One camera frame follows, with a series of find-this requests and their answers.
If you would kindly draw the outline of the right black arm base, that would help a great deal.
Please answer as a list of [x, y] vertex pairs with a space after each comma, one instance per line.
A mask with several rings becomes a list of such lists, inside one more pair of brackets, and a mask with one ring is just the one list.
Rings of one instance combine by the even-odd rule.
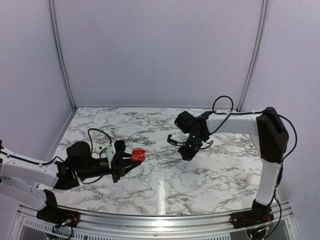
[[255, 225], [269, 223], [274, 220], [271, 203], [267, 205], [253, 201], [251, 209], [234, 212], [230, 215], [229, 222], [234, 229], [247, 228]]

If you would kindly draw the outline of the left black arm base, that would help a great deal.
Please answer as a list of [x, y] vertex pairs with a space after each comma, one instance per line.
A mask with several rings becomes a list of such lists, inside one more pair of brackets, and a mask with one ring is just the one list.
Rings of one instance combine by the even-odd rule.
[[36, 218], [56, 224], [58, 227], [68, 226], [76, 228], [79, 222], [80, 213], [74, 210], [68, 210], [58, 207], [55, 194], [47, 189], [44, 191], [45, 205], [37, 210]]

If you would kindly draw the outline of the red bottle cap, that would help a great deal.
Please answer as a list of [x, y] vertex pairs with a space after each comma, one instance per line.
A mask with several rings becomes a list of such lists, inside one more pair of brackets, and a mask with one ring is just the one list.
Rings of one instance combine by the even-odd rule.
[[146, 151], [143, 148], [137, 147], [132, 150], [131, 161], [136, 163], [142, 163], [146, 160]]

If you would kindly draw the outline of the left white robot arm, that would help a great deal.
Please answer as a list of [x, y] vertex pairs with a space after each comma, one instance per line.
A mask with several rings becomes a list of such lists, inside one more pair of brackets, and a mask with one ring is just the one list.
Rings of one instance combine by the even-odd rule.
[[146, 160], [145, 150], [135, 148], [126, 153], [124, 140], [108, 144], [106, 157], [93, 158], [87, 142], [79, 141], [68, 147], [67, 158], [58, 157], [48, 162], [16, 154], [0, 148], [0, 192], [27, 206], [41, 211], [53, 223], [63, 219], [63, 211], [56, 206], [55, 195], [48, 190], [37, 189], [43, 184], [56, 190], [70, 190], [86, 179], [112, 176], [117, 182]]

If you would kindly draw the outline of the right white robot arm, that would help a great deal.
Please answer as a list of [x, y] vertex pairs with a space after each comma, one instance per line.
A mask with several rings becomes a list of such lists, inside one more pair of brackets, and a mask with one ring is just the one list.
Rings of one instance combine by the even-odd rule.
[[211, 110], [197, 117], [183, 111], [174, 124], [182, 133], [168, 135], [167, 142], [179, 147], [185, 161], [191, 161], [214, 134], [244, 134], [255, 138], [262, 173], [254, 200], [258, 205], [248, 212], [247, 219], [252, 224], [260, 223], [268, 213], [265, 206], [273, 201], [289, 141], [289, 133], [277, 111], [273, 107], [256, 112]]

